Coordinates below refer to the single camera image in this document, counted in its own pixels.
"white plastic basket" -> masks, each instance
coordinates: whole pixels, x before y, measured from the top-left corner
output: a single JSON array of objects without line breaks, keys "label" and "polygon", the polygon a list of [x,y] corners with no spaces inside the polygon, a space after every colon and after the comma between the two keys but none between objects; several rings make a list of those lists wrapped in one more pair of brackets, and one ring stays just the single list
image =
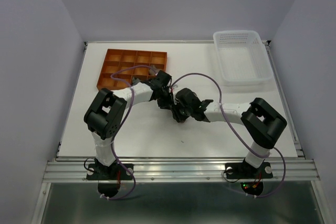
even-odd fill
[{"label": "white plastic basket", "polygon": [[256,31],[218,31],[214,42],[226,85],[260,84],[272,78],[265,46]]}]

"wooden tray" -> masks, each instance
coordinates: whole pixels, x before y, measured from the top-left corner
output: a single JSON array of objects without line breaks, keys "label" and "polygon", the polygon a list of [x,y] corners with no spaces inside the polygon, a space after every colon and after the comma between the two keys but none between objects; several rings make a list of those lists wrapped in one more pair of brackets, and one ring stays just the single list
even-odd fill
[{"label": "wooden tray", "polygon": [[[126,88],[127,85],[122,81],[112,80],[111,74],[138,65],[154,65],[157,69],[165,71],[167,65],[167,52],[108,49],[97,83],[98,90],[101,90],[102,88],[107,88],[109,90]],[[148,68],[135,68],[120,73],[116,75],[116,77],[124,79],[131,84],[133,77],[140,80],[147,80],[154,76],[149,75]]]}]

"gray wall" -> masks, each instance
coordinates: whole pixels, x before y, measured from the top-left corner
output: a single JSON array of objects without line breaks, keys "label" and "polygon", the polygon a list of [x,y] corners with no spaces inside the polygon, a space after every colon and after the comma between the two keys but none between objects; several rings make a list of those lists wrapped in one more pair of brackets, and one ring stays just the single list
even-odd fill
[{"label": "gray wall", "polygon": [[63,0],[86,41],[212,39],[252,29],[272,39],[294,0]]},{"label": "gray wall", "polygon": [[271,49],[305,154],[336,209],[336,1],[295,0]]},{"label": "gray wall", "polygon": [[30,223],[83,42],[61,0],[0,0],[0,223]]}]

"white table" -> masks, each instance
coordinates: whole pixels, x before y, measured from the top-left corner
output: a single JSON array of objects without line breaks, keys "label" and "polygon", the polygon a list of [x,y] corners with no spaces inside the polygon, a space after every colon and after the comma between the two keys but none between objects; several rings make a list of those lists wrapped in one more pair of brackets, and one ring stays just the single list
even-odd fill
[{"label": "white table", "polygon": [[[96,85],[109,48],[166,51],[166,71],[173,80],[185,73],[201,72],[218,81],[223,91],[223,103],[251,102],[255,97],[261,97],[285,116],[275,79],[263,86],[223,86],[214,44],[89,43],[58,157],[93,157],[96,154],[92,135],[83,117],[98,92]],[[200,100],[218,100],[218,90],[204,77],[189,76],[178,85],[193,90]],[[245,127],[234,126],[243,139],[252,144],[253,140]],[[289,127],[286,127],[276,146],[285,157],[297,157]],[[170,111],[160,110],[155,101],[132,108],[116,137],[115,147],[121,157],[245,157],[247,154],[226,123],[205,123],[190,118],[179,124],[173,120]]]}]

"brown wooden organizer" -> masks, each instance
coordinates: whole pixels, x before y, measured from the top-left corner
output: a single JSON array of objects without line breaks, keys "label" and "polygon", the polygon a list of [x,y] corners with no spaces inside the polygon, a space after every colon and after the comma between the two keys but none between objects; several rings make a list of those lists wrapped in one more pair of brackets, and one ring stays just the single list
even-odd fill
[{"label": "brown wooden organizer", "polygon": [[[101,90],[102,88],[107,88],[109,90],[126,88],[127,85],[122,81],[112,80],[111,74],[138,65],[154,65],[157,69],[165,71],[167,65],[167,52],[108,49],[97,83],[98,90]],[[118,74],[116,77],[131,83],[133,77],[140,80],[147,80],[154,76],[149,75],[148,68],[135,68]]]}]

